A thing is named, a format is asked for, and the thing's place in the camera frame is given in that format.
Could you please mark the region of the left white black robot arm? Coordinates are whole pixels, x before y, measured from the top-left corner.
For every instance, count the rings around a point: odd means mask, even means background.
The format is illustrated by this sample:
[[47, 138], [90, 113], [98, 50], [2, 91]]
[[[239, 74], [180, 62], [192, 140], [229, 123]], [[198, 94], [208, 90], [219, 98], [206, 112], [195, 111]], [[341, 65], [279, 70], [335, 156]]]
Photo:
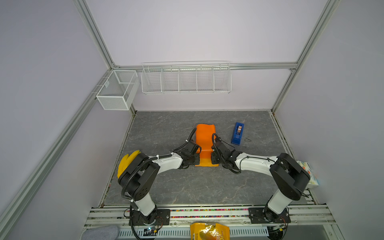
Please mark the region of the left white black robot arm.
[[187, 140], [166, 155], [149, 157], [140, 150], [125, 155], [117, 171], [121, 197], [130, 201], [130, 206], [147, 222], [157, 215], [157, 206], [150, 196], [150, 189], [158, 174], [170, 170], [187, 169], [200, 163], [202, 148], [193, 140], [194, 128]]

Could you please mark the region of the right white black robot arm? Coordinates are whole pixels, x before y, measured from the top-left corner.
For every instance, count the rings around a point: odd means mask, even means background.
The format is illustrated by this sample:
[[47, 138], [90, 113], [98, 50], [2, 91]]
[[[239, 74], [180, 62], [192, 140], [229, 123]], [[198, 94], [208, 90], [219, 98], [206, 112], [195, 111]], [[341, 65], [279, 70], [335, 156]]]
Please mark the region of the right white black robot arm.
[[274, 179], [278, 190], [263, 209], [264, 218], [268, 222], [279, 218], [291, 202], [300, 200], [311, 180], [310, 174], [286, 153], [263, 157], [230, 150], [217, 134], [212, 134], [212, 149], [212, 159], [234, 174], [252, 171]]

